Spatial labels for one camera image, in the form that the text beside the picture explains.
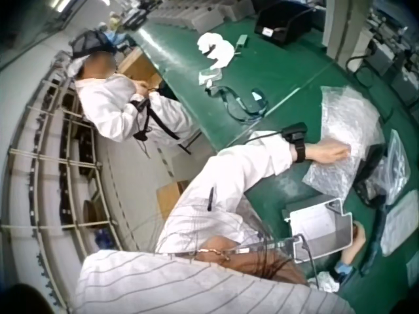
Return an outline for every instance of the lanyard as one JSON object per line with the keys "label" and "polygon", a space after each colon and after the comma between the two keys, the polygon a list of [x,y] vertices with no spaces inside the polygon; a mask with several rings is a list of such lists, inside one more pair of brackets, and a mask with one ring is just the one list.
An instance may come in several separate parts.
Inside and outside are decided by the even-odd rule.
{"label": "lanyard", "polygon": [[[259,107],[259,110],[256,111],[251,111],[248,108],[248,106],[246,106],[246,104],[242,101],[240,96],[232,88],[229,88],[228,86],[212,86],[206,88],[205,91],[210,97],[215,97],[217,94],[219,94],[221,96],[221,100],[224,103],[225,109],[227,110],[228,115],[241,123],[252,124],[263,118],[268,110],[268,101],[266,100],[262,91],[260,91],[260,89],[258,88],[254,88],[251,90],[251,94]],[[249,118],[239,118],[231,113],[230,103],[227,100],[228,94],[231,94],[233,96],[237,104],[249,116]]]}

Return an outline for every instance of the hair net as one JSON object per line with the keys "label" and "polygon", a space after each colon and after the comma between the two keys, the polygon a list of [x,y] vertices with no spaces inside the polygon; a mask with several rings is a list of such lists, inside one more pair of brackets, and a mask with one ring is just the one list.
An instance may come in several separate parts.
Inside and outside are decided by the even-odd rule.
{"label": "hair net", "polygon": [[89,58],[89,55],[74,59],[67,68],[67,75],[69,77],[75,77],[87,58]]}
{"label": "hair net", "polygon": [[72,43],[73,58],[88,56],[94,52],[105,51],[115,53],[115,47],[104,33],[98,30],[88,30],[80,34]]}

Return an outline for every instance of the bubble wrap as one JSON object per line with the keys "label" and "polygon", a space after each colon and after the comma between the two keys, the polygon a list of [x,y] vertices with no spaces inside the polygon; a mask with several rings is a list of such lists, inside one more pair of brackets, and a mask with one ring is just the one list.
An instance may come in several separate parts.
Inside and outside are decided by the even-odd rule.
{"label": "bubble wrap", "polygon": [[351,146],[351,156],[334,164],[312,163],[303,182],[323,194],[346,199],[361,159],[373,144],[384,142],[379,113],[357,91],[322,87],[321,138],[333,138]]}

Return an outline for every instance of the black wrist strap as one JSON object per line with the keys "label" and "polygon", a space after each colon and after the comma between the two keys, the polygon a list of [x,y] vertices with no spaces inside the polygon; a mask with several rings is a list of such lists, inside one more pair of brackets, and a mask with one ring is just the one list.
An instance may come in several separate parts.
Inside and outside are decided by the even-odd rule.
{"label": "black wrist strap", "polygon": [[304,140],[295,141],[294,143],[295,151],[297,152],[297,160],[296,163],[300,163],[305,161],[306,159],[306,145],[304,144]]}

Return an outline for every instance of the white sleeve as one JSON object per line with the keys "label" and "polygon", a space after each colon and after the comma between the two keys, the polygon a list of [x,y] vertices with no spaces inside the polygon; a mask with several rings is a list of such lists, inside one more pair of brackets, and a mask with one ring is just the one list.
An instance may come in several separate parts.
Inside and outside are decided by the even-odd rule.
{"label": "white sleeve", "polygon": [[131,103],[120,110],[106,95],[94,93],[90,98],[94,98],[94,103],[84,104],[83,111],[102,136],[122,142],[139,131],[141,115]]}
{"label": "white sleeve", "polygon": [[[253,136],[268,133],[270,132],[255,132]],[[228,200],[230,208],[224,210],[234,211],[246,190],[263,178],[279,175],[292,163],[289,143],[281,135],[225,148],[208,160],[201,173],[184,191],[177,205],[185,201],[185,198],[208,199],[214,187],[216,199],[213,201]]]}

